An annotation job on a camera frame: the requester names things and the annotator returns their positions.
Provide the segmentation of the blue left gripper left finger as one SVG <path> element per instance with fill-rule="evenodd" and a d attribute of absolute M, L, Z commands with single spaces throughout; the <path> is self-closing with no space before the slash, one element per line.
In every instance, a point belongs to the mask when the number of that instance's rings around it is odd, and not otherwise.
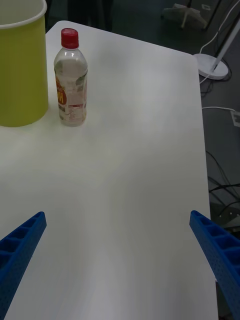
<path fill-rule="evenodd" d="M 40 211 L 0 241 L 1 320 L 8 312 L 46 226 L 45 213 Z"/>

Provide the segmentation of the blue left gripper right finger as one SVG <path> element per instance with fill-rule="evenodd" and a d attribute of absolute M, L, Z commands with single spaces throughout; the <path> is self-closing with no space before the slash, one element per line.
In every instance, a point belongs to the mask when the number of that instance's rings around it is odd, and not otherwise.
<path fill-rule="evenodd" d="M 191 211 L 194 233 L 235 320 L 240 318 L 240 240 L 225 229 Z"/>

